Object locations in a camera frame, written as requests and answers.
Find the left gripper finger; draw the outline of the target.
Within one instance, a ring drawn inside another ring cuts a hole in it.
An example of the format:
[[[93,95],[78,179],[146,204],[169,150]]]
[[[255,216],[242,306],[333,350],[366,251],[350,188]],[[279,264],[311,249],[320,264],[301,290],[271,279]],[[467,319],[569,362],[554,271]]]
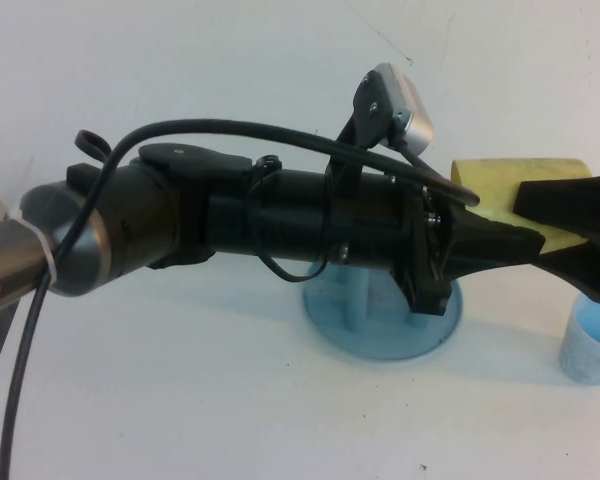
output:
[[[452,207],[449,220],[449,279],[534,263],[545,237],[526,227],[491,221]]]

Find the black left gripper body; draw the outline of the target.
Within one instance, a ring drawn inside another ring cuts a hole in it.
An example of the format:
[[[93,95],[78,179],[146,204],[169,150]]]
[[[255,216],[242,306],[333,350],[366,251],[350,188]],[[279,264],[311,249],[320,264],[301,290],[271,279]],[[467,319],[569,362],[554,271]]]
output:
[[[384,270],[415,313],[441,316],[451,296],[427,233],[422,191],[362,174],[357,186],[334,178],[324,238],[340,265]]]

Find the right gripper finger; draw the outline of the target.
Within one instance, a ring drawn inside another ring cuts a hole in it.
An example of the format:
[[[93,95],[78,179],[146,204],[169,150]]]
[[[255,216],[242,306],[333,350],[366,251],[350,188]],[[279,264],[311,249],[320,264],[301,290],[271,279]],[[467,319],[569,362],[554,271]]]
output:
[[[541,254],[537,267],[600,304],[600,249],[591,242]]]
[[[600,176],[522,182],[514,212],[592,239],[600,235]]]

